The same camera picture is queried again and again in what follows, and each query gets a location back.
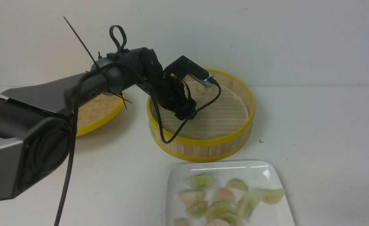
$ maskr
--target black cable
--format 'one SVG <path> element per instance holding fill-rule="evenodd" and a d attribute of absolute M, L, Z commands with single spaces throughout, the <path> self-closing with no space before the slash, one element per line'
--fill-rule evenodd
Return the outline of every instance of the black cable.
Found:
<path fill-rule="evenodd" d="M 94 59 L 94 57 L 91 55 L 90 51 L 88 50 L 88 48 L 85 46 L 84 42 L 81 40 L 81 38 L 78 36 L 77 32 L 75 32 L 73 26 L 71 26 L 70 22 L 68 22 L 68 20 L 66 19 L 66 17 L 63 17 L 64 20 L 67 22 L 68 26 L 71 28 L 71 30 L 74 32 L 75 36 L 78 38 L 78 40 L 80 41 L 80 43 L 82 44 L 82 46 L 84 47 L 84 49 L 87 51 L 88 55 L 91 57 L 91 60 L 95 63 L 96 67 L 99 69 L 98 64 L 96 64 L 96 61 Z"/>
<path fill-rule="evenodd" d="M 203 110 L 204 108 L 210 106 L 213 102 L 215 102 L 221 92 L 222 92 L 222 89 L 219 85 L 219 83 L 215 80 L 215 79 L 211 79 L 211 83 L 214 84 L 216 87 L 218 87 L 218 94 L 216 95 L 215 98 L 213 98 L 210 102 L 204 104 L 203 106 L 199 107 L 198 109 L 196 109 L 193 113 L 191 113 L 184 121 L 183 123 L 180 125 L 180 127 L 176 130 L 176 132 L 173 134 L 173 136 L 169 139 L 169 140 L 166 140 L 165 139 L 165 136 L 163 135 L 163 127 L 162 127 L 162 119 L 160 117 L 160 112 L 159 112 L 159 108 L 158 108 L 158 104 L 156 102 L 156 99 L 154 97 L 154 94 L 151 92 L 151 89 L 149 88 L 148 84 L 146 83 L 146 81 L 143 79 L 142 76 L 140 76 L 138 73 L 136 73 L 134 70 L 132 70 L 131 68 L 129 68 L 128 66 L 124 65 L 124 64 L 121 64 L 121 63 L 113 63 L 115 65 L 118 65 L 118 66 L 122 66 L 122 67 L 125 67 L 126 69 L 130 70 L 131 72 L 133 72 L 140 80 L 142 83 L 144 83 L 145 87 L 147 88 L 148 90 L 148 93 L 151 97 L 151 100 L 152 100 L 152 103 L 154 105 L 154 108 L 155 108 L 155 112 L 157 114 L 157 120 L 158 120 L 158 125 L 159 125 L 159 128 L 160 128 L 160 139 L 163 141 L 163 143 L 171 143 L 175 138 L 176 136 L 180 133 L 180 131 L 183 129 L 184 125 L 194 116 L 196 115 L 200 110 Z"/>
<path fill-rule="evenodd" d="M 78 81 L 77 87 L 75 89 L 75 96 L 74 96 L 74 107 L 73 107 L 73 124 L 71 125 L 72 135 L 71 135 L 71 141 L 69 144 L 69 156 L 68 156 L 68 166 L 66 171 L 66 178 L 64 180 L 64 186 L 61 193 L 60 203 L 58 206 L 56 219 L 55 219 L 55 226 L 58 226 L 61 219 L 61 214 L 63 212 L 64 203 L 66 201 L 67 196 L 67 190 L 68 190 L 68 184 L 70 182 L 71 177 L 71 171 L 73 168 L 73 159 L 74 159 L 74 150 L 75 150 L 75 137 L 77 134 L 77 121 L 78 121 L 78 104 L 79 104 L 79 96 L 81 92 L 81 86 L 82 83 L 87 80 L 89 77 L 93 76 L 93 73 L 87 73 L 83 75 L 80 80 Z"/>
<path fill-rule="evenodd" d="M 220 94 L 221 94 L 221 92 L 222 92 L 222 89 L 221 89 L 221 87 L 220 87 L 220 85 L 218 84 L 218 83 L 214 83 L 214 85 L 216 86 L 216 87 L 218 87 L 218 94 L 216 95 L 216 97 L 215 98 L 213 98 L 210 102 L 208 102 L 208 103 L 206 103 L 206 104 L 204 104 L 203 106 L 201 106 L 201 107 L 199 107 L 199 108 L 197 108 L 192 114 L 190 114 L 184 121 L 183 121 L 183 123 L 180 125 L 180 127 L 176 130 L 176 132 L 173 134 L 173 136 L 172 136 L 172 138 L 170 138 L 170 140 L 168 140 L 168 141 L 166 141 L 165 140 L 165 137 L 163 136 L 163 130 L 162 130 L 162 120 L 160 119 L 160 113 L 159 113 L 159 109 L 158 109 L 158 106 L 157 105 L 155 105 L 155 103 L 154 103 L 154 107 L 155 107 L 155 111 L 156 111 L 156 113 L 157 113 L 157 117 L 158 117 L 158 124 L 159 124 L 159 127 L 160 127 L 160 137 L 161 137 L 161 140 L 163 141 L 163 143 L 170 143 L 170 142 L 172 142 L 175 138 L 176 138 L 176 136 L 180 133 L 180 130 L 182 130 L 183 129 L 183 127 L 184 127 L 184 125 L 195 115 L 195 114 L 197 114 L 200 110 L 203 110 L 204 108 L 206 108 L 206 107 L 208 107 L 208 106 L 210 106 L 213 102 L 215 102 L 218 98 L 219 98 L 219 96 L 220 96 Z"/>

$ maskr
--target bamboo steamer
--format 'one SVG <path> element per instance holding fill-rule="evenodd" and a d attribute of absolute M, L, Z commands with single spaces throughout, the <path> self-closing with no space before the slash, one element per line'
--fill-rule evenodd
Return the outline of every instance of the bamboo steamer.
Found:
<path fill-rule="evenodd" d="M 248 87 L 230 74 L 207 69 L 213 74 L 222 88 L 219 99 L 200 111 L 190 120 L 179 135 L 169 144 L 162 142 L 155 116 L 155 109 L 150 98 L 147 103 L 149 128 L 156 144 L 170 155 L 190 162 L 213 162 L 236 153 L 249 138 L 254 117 L 255 102 Z M 204 92 L 203 86 L 190 76 L 184 81 L 190 87 L 192 98 L 197 108 L 213 99 L 218 89 Z M 174 114 L 159 106 L 166 140 L 173 136 L 182 121 Z"/>
<path fill-rule="evenodd" d="M 98 129 L 112 120 L 124 106 L 117 96 L 101 94 L 78 109 L 77 136 Z"/>

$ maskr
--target white wall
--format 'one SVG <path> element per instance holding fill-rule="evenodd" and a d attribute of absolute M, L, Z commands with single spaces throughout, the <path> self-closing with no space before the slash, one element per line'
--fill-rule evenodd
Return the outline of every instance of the white wall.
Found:
<path fill-rule="evenodd" d="M 0 0 L 0 85 L 81 73 L 115 51 L 154 48 L 167 66 L 186 55 L 249 85 L 369 84 L 369 0 Z"/>

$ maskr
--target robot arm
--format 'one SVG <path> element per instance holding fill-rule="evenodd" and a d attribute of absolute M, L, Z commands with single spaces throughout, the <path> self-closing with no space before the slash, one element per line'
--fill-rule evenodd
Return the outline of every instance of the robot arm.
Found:
<path fill-rule="evenodd" d="M 189 74 L 210 87 L 213 77 L 185 56 L 163 70 L 153 50 L 124 44 L 99 57 L 89 72 L 2 93 L 8 99 L 0 98 L 0 201 L 15 198 L 63 163 L 75 139 L 75 104 L 137 85 L 178 119 L 195 116 L 196 102 L 186 96 L 182 80 Z"/>

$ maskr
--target white table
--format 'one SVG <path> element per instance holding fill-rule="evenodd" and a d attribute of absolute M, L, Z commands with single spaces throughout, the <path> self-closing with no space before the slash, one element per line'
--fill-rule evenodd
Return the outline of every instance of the white table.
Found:
<path fill-rule="evenodd" d="M 226 160 L 272 164 L 297 225 L 368 226 L 369 86 L 251 90 L 257 108 L 251 137 Z M 147 95 L 130 88 L 125 96 L 134 102 L 128 111 L 78 138 L 61 225 L 165 224 L 167 176 L 185 162 L 152 140 Z M 0 226 L 53 225 L 66 165 L 16 199 L 0 202 Z"/>

